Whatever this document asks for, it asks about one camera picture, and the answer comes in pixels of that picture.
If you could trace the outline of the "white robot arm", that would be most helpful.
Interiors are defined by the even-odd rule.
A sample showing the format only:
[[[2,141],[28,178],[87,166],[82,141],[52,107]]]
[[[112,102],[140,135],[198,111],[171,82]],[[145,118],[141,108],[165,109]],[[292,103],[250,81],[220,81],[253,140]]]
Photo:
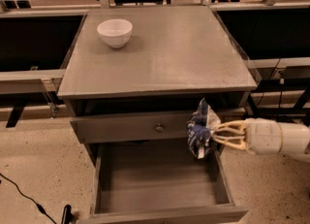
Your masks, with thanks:
[[[309,161],[310,130],[298,123],[247,118],[219,124],[212,140],[253,155],[285,154]]]

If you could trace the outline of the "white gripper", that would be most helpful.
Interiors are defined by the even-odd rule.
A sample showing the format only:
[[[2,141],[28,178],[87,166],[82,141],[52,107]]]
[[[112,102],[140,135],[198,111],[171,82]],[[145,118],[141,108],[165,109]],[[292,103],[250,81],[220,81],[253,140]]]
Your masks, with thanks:
[[[282,146],[282,131],[279,124],[273,120],[262,118],[247,118],[219,124],[216,133],[229,132],[230,134],[244,135],[225,137],[214,135],[212,139],[225,146],[245,150],[250,154],[276,154]]]

